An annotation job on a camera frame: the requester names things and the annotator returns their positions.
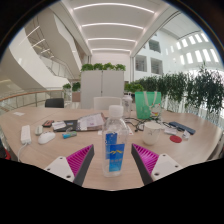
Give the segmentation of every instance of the white cabinet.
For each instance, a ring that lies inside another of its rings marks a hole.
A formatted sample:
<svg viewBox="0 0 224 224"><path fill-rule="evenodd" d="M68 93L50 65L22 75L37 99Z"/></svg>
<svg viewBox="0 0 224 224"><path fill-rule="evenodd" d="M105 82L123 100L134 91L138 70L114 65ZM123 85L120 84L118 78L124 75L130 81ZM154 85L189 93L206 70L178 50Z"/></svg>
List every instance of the white cabinet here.
<svg viewBox="0 0 224 224"><path fill-rule="evenodd" d="M93 108L93 98L100 96L120 97L124 95L123 71L85 71L81 74L81 108Z"/></svg>

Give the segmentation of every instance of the cable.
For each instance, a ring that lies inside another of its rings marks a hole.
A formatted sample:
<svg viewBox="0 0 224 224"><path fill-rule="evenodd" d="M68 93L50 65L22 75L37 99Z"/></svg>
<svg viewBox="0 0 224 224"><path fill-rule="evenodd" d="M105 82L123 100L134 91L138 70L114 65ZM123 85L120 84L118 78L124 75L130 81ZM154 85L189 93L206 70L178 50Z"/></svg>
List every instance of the cable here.
<svg viewBox="0 0 224 224"><path fill-rule="evenodd" d="M28 143L26 142L25 145L23 145L23 146L19 149L19 152L18 152L18 162L20 162L20 161L19 161L19 153L20 153L21 149L23 149L27 144L28 144Z"/></svg>

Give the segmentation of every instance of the chair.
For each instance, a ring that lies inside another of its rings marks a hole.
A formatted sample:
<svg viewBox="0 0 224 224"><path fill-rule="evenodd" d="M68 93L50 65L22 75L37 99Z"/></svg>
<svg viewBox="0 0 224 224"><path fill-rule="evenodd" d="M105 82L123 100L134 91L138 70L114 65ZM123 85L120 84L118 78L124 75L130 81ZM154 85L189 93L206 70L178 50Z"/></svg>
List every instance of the chair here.
<svg viewBox="0 0 224 224"><path fill-rule="evenodd" d="M94 110L108 110L110 105L121 105L119 97L94 97Z"/></svg>
<svg viewBox="0 0 224 224"><path fill-rule="evenodd" d="M45 101L45 107L53 107L53 108L64 108L64 99L63 98L54 98L47 99Z"/></svg>

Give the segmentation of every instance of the magenta device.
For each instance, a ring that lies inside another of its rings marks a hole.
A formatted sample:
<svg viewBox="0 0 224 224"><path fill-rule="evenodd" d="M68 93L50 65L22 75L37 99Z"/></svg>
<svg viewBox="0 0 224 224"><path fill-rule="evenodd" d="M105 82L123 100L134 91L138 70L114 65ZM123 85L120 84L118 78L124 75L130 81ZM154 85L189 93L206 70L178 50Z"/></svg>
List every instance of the magenta device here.
<svg viewBox="0 0 224 224"><path fill-rule="evenodd" d="M89 145L66 157L66 160L75 176L74 184L82 186L93 156L94 146Z"/></svg>
<svg viewBox="0 0 224 224"><path fill-rule="evenodd" d="M132 144L131 153L138 166L144 185L152 183L151 173L156 165L159 155L136 144Z"/></svg>

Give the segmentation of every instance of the paper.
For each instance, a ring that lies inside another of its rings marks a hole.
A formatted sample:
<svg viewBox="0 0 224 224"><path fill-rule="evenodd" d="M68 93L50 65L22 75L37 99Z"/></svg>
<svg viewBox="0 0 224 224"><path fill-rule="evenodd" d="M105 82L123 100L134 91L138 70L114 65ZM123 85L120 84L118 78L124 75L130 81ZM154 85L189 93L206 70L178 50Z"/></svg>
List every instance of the paper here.
<svg viewBox="0 0 224 224"><path fill-rule="evenodd" d="M184 131L183 138L188 139L190 137L190 133L188 131Z"/></svg>
<svg viewBox="0 0 224 224"><path fill-rule="evenodd" d="M170 134L170 135L176 135L177 134L177 129L176 128L165 127L164 133Z"/></svg>
<svg viewBox="0 0 224 224"><path fill-rule="evenodd" d="M127 127L128 127L128 133L129 133L129 135L133 135L133 132L132 132L131 128L128 125L127 125ZM98 131L98 135L102 135L102 130L99 130Z"/></svg>
<svg viewBox="0 0 224 224"><path fill-rule="evenodd" d="M102 125L104 124L102 116L101 113L97 113L79 118L78 130L87 131L102 129Z"/></svg>
<svg viewBox="0 0 224 224"><path fill-rule="evenodd" d="M64 121L54 122L52 123L52 127L54 130L57 130L57 129L66 127L66 124Z"/></svg>
<svg viewBox="0 0 224 224"><path fill-rule="evenodd" d="M15 114L15 115L18 115L18 116L22 116L22 115L24 115L25 113L15 112L14 114Z"/></svg>

